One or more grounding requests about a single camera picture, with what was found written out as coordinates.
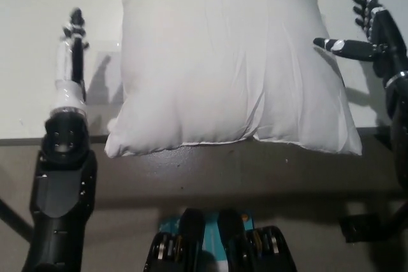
black robotic arm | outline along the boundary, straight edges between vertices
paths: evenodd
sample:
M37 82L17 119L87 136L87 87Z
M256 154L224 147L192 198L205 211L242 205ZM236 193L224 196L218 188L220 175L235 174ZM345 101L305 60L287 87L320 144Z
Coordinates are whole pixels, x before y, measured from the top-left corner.
M347 59L373 62L386 92L391 123L391 147L398 182L408 190L408 58L404 39L390 12L378 0L353 0L356 23L368 42L316 38L314 44ZM347 242L386 240L401 230L408 203L382 224L377 215L344 218L340 224Z
M77 9L59 47L57 101L36 161L30 204L34 231L23 272L81 270L97 170L85 109L83 57L88 44L82 41L83 26Z

